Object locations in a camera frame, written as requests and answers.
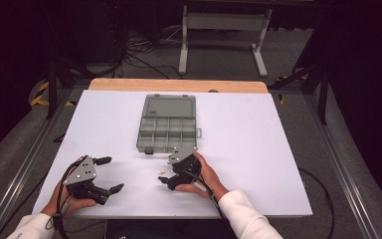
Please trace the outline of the black metal stand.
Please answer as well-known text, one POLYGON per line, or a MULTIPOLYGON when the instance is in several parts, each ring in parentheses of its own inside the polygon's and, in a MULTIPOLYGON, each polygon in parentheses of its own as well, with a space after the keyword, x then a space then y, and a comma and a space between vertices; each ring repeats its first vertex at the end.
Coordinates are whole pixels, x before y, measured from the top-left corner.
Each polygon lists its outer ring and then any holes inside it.
POLYGON ((95 74, 90 72, 86 67, 83 67, 69 59, 63 57, 61 54, 51 54, 48 61, 48 92, 49 92, 49 108, 47 120, 50 120, 58 108, 57 98, 57 81, 65 89, 71 89, 75 84, 74 74, 75 70, 80 75, 89 79, 94 79, 95 74))
POLYGON ((314 64, 307 68, 296 71, 288 77, 281 77, 279 81, 275 81, 272 85, 269 85, 268 89, 279 90, 302 77, 306 77, 306 80, 300 86, 300 90, 304 95, 312 95, 314 90, 319 87, 317 115, 321 123, 326 124, 325 112, 328 94, 329 73, 327 71, 327 67, 324 64, 314 64))

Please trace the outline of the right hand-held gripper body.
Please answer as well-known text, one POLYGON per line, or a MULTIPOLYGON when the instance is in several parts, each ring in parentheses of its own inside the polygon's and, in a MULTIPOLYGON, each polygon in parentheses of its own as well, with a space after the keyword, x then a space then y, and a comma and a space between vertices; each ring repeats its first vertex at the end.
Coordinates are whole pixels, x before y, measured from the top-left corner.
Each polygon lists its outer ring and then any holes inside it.
POLYGON ((194 182, 201 173, 201 163, 194 156, 195 146, 175 147, 169 156, 168 163, 179 166, 178 173, 170 177, 169 189, 174 190, 179 184, 190 184, 194 182))

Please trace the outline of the white table cover sheet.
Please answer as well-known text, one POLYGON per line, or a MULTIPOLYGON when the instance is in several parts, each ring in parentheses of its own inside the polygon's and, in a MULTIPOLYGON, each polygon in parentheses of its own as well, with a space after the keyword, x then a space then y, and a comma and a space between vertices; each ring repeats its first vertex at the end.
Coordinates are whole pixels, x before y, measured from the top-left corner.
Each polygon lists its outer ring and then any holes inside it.
MULTIPOLYGON (((216 218, 213 203, 171 191, 159 179, 170 172, 164 154, 136 148, 144 92, 85 91, 35 203, 40 212, 67 167, 78 157, 110 156, 95 185, 121 191, 105 205, 78 211, 83 218, 216 218)), ((197 146, 229 189, 242 189, 270 217, 312 213, 273 98, 269 94, 199 93, 197 146)))

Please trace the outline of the white metal stand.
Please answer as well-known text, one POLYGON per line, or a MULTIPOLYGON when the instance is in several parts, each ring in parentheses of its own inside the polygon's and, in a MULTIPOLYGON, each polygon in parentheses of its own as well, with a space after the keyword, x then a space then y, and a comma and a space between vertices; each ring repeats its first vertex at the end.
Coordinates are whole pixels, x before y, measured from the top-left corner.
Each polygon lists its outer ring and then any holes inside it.
POLYGON ((231 30, 231 31, 258 31, 257 43, 251 45, 251 50, 259 71, 265 78, 267 68, 262 57, 261 49, 268 31, 273 11, 267 10, 262 14, 227 14, 227 13, 194 13, 183 7, 182 14, 182 43, 179 58, 178 72, 185 75, 188 60, 188 31, 192 30, 231 30))

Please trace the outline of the person's right hand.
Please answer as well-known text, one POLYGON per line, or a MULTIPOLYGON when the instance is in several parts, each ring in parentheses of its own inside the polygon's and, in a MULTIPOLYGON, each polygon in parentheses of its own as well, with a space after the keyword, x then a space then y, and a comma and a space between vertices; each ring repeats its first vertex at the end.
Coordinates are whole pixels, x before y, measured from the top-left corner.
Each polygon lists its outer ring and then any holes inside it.
MULTIPOLYGON (((219 201, 229 190, 221 183, 217 173, 214 169, 207 163, 205 158, 199 153, 194 152, 194 156, 201 163, 201 177, 208 187, 213 191, 214 198, 219 201)), ((198 194, 201 197, 209 198, 210 195, 208 192, 204 192, 199 189, 194 184, 179 184, 175 187, 176 191, 179 192, 190 192, 198 194)))

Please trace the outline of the person's left hand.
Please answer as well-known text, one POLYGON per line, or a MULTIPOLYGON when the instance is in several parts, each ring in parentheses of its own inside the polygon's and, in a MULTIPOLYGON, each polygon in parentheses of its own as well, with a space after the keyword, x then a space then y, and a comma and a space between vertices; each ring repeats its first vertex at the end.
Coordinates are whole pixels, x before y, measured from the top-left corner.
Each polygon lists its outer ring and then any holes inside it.
POLYGON ((67 187, 62 181, 59 181, 55 186, 51 199, 42 209, 42 213, 52 216, 57 212, 63 212, 65 216, 70 216, 80 209, 94 206, 96 206, 96 202, 92 199, 77 199, 71 196, 67 187))

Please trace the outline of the aluminium floor rail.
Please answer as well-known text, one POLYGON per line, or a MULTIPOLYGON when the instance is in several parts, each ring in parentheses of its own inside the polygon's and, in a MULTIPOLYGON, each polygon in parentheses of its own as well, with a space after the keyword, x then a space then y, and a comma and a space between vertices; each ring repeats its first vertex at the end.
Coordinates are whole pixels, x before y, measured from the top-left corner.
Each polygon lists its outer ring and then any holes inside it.
POLYGON ((29 152, 24 159, 19 159, 19 168, 10 181, 8 188, 5 191, 2 199, 0 200, 0 230, 4 227, 5 221, 9 218, 12 208, 14 207, 18 196, 20 195, 23 187, 37 161, 38 155, 43 148, 43 144, 51 131, 52 126, 55 124, 63 106, 69 99, 72 89, 61 90, 60 95, 57 97, 55 103, 55 111, 49 119, 45 119, 42 123, 38 135, 34 142, 31 144, 29 152))
POLYGON ((331 156, 331 165, 334 168, 335 174, 339 180, 339 183, 351 208, 352 214, 357 221, 364 239, 379 239, 379 235, 366 210, 366 206, 363 202, 361 194, 355 184, 355 181, 353 180, 353 177, 350 175, 349 170, 344 164, 341 155, 339 154, 331 132, 328 126, 324 124, 318 116, 317 104, 315 102, 314 96, 304 95, 303 97, 308 110, 314 118, 315 124, 321 134, 321 137, 326 144, 328 152, 331 156))

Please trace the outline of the grey plastic compartment box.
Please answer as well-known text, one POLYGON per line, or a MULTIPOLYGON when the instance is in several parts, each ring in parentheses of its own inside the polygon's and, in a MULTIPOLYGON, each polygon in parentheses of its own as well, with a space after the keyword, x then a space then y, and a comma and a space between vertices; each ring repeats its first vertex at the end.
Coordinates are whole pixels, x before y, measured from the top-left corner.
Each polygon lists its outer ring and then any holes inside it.
POLYGON ((136 147, 145 154, 197 148, 196 98, 190 95, 147 95, 136 147))

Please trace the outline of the yellow black floor tape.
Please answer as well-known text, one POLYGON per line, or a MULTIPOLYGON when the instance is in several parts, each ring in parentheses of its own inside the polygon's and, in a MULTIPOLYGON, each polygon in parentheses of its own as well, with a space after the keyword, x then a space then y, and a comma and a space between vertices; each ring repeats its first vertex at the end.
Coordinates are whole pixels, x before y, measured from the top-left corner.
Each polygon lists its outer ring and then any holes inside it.
POLYGON ((44 81, 39 89, 37 90, 36 94, 34 95, 33 99, 30 102, 31 106, 45 106, 48 107, 50 105, 50 102, 47 100, 43 100, 42 96, 44 95, 45 90, 48 88, 49 83, 47 81, 44 81))

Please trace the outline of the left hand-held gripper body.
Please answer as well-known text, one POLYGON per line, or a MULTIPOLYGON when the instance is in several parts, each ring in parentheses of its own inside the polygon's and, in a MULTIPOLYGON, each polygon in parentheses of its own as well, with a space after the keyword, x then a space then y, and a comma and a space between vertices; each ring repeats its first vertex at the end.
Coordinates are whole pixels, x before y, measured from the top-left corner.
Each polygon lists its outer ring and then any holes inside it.
POLYGON ((74 170, 63 180, 63 184, 75 198, 89 198, 97 204, 105 205, 111 193, 109 190, 93 184, 93 180, 96 178, 95 166, 93 157, 85 156, 81 161, 74 163, 74 170))

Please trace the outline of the person's dark lap clothing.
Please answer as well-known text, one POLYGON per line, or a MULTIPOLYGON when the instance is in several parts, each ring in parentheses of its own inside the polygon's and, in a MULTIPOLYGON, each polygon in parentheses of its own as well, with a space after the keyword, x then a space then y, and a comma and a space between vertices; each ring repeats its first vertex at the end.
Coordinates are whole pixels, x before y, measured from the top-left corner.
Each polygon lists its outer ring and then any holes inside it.
POLYGON ((108 220, 104 239, 237 239, 222 219, 108 220))

